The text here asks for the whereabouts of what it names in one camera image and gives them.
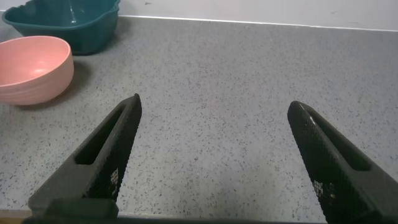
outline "plastic bowl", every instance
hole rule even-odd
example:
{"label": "plastic bowl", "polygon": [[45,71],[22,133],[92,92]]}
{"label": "plastic bowl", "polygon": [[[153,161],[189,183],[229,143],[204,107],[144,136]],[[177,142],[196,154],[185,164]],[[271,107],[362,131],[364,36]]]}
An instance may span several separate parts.
{"label": "plastic bowl", "polygon": [[33,105],[55,98],[70,84],[73,59],[56,37],[21,37],[0,43],[0,102]]}
{"label": "plastic bowl", "polygon": [[31,0],[3,15],[24,36],[51,35],[66,40],[73,55],[99,52],[111,40],[120,0]]}

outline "bowl rim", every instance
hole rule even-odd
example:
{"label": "bowl rim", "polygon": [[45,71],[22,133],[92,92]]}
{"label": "bowl rim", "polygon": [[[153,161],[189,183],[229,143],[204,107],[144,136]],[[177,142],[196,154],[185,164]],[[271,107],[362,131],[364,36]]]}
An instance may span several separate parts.
{"label": "bowl rim", "polygon": [[15,25],[17,25],[17,26],[26,26],[26,27],[30,27],[30,28],[33,27],[33,28],[36,28],[36,29],[74,30],[74,29],[80,29],[80,28],[88,27],[88,26],[92,25],[93,23],[101,20],[105,15],[110,14],[112,12],[118,12],[119,11],[119,3],[120,3],[120,0],[115,0],[114,6],[111,9],[109,9],[108,11],[105,11],[104,13],[102,13],[100,16],[98,16],[97,18],[93,19],[92,21],[88,21],[88,22],[86,22],[84,24],[75,25],[75,26],[65,26],[64,27],[64,26],[48,26],[48,25],[40,25],[40,24],[26,24],[26,23],[23,23],[23,22],[12,22],[12,21],[9,21],[8,19],[6,19],[6,15],[11,10],[16,9],[16,8],[25,7],[27,4],[29,4],[30,2],[34,2],[34,1],[35,0],[30,0],[30,1],[27,1],[25,4],[20,5],[18,7],[11,7],[9,9],[7,9],[5,12],[3,12],[2,16],[1,16],[1,19],[6,24],[9,24],[9,25],[12,25],[12,26],[15,26]]}
{"label": "bowl rim", "polygon": [[52,36],[46,36],[46,35],[34,35],[34,36],[28,36],[28,37],[19,37],[19,38],[15,38],[15,39],[11,39],[11,40],[7,40],[7,41],[4,41],[4,42],[1,42],[0,45],[6,44],[6,43],[9,43],[9,42],[13,42],[13,41],[18,41],[18,40],[21,40],[21,39],[34,39],[34,38],[49,38],[49,39],[59,40],[60,42],[64,43],[68,47],[68,53],[67,53],[66,57],[62,60],[62,62],[59,65],[57,65],[55,68],[49,70],[47,73],[42,74],[41,76],[30,78],[30,79],[27,79],[27,80],[24,80],[24,81],[20,81],[20,82],[14,82],[14,83],[10,83],[10,84],[0,85],[0,88],[16,86],[16,85],[20,85],[20,84],[31,82],[31,81],[36,80],[38,78],[42,78],[42,77],[48,75],[49,73],[52,73],[57,68],[59,68],[64,62],[66,62],[68,60],[68,57],[72,55],[72,50],[71,50],[70,45],[68,44],[68,42],[66,42],[65,40],[63,40],[61,38],[58,38],[58,37],[52,37]]}

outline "gray speckled countertop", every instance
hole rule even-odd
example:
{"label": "gray speckled countertop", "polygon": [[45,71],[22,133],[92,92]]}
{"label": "gray speckled countertop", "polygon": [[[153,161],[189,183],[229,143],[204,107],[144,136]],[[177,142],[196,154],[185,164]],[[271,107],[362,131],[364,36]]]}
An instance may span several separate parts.
{"label": "gray speckled countertop", "polygon": [[[17,37],[0,23],[0,41]],[[398,179],[398,33],[120,18],[56,100],[0,105],[0,209],[27,199],[121,100],[142,119],[118,206],[142,217],[324,222],[287,121],[300,100]]]}

